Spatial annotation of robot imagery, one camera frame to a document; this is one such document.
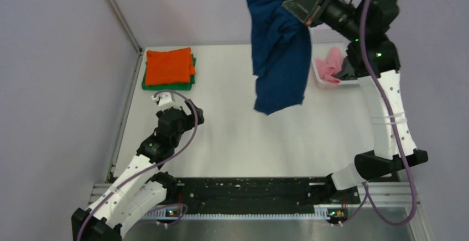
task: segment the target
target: gray wall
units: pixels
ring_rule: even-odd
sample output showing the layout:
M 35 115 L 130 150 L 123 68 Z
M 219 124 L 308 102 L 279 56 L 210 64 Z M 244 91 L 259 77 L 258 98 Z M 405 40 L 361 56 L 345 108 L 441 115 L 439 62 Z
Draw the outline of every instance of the gray wall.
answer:
M 413 168 L 436 240 L 466 240 L 469 196 L 469 5 L 399 0 L 390 37 L 402 63 L 409 128 L 429 162 Z
M 136 54 L 105 0 L 0 3 L 0 240 L 71 240 Z
M 246 0 L 116 1 L 143 47 L 250 41 L 251 18 Z

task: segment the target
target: white table surface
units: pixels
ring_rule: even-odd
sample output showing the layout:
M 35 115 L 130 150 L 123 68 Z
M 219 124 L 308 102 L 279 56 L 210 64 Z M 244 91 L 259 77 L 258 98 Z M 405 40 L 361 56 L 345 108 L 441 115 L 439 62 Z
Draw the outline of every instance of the white table surface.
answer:
M 331 46 L 314 44 L 313 57 L 325 58 Z M 359 87 L 320 90 L 310 74 L 301 106 L 266 116 L 253 109 L 256 77 L 250 45 L 192 46 L 192 52 L 197 58 L 196 83 L 183 94 L 204 110 L 205 123 L 187 150 L 162 171 L 178 177 L 326 176 L 373 148 L 371 122 Z M 154 92 L 140 86 L 146 60 L 144 54 L 116 177 L 157 126 Z M 189 136 L 185 133 L 180 144 Z

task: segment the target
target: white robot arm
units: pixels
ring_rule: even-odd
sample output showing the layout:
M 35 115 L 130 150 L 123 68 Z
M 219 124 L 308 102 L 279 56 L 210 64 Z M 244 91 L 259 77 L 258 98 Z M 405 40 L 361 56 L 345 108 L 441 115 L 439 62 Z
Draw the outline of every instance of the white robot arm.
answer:
M 404 169 L 403 159 L 409 166 L 428 161 L 426 151 L 417 149 L 407 126 L 400 95 L 400 62 L 397 49 L 386 36 L 390 23 L 399 14 L 397 0 L 371 0 L 364 24 L 365 53 L 374 75 L 371 75 L 362 59 L 360 41 L 361 14 L 364 1 L 355 8 L 352 1 L 345 0 L 289 0 L 283 7 L 308 27 L 327 24 L 350 41 L 347 58 L 352 65 L 358 83 L 365 95 L 374 132 L 374 148 L 358 154 L 346 168 L 327 176 L 326 195 L 360 185 Z M 388 113 L 382 93 L 373 76 L 381 85 L 389 100 L 393 115 Z M 393 125 L 400 134 L 404 154 L 398 150 Z
M 137 154 L 119 178 L 87 210 L 77 209 L 72 216 L 74 240 L 120 241 L 129 229 L 152 207 L 163 202 L 176 181 L 159 167 L 172 157 L 182 134 L 205 120 L 203 111 L 186 100 L 192 114 L 177 107 L 174 96 L 163 92 L 153 96 L 160 111 L 158 127 L 145 139 Z M 175 209 L 174 215 L 183 215 Z

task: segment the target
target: white basket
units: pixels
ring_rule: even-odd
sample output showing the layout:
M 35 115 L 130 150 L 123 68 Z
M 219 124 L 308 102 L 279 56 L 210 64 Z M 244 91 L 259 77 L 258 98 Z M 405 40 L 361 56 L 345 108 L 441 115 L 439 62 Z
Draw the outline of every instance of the white basket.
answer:
M 349 41 L 345 37 L 332 29 L 314 29 L 311 31 L 311 41 L 311 71 L 314 73 L 314 78 L 318 88 L 323 90 L 334 90 L 358 87 L 358 80 L 344 80 L 340 83 L 330 83 L 319 78 L 319 74 L 317 73 L 317 66 L 314 61 L 315 58 L 319 58 L 321 60 L 326 59 L 329 51 L 334 46 L 340 49 L 343 56 L 347 56 L 346 49 Z

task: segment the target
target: blue cloth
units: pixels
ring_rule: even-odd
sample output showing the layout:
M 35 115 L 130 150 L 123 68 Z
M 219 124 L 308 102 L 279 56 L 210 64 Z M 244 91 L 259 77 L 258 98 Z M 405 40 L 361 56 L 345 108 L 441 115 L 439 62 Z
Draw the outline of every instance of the blue cloth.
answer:
M 301 104 L 311 63 L 308 28 L 282 7 L 286 0 L 246 0 L 252 18 L 254 105 L 267 115 Z

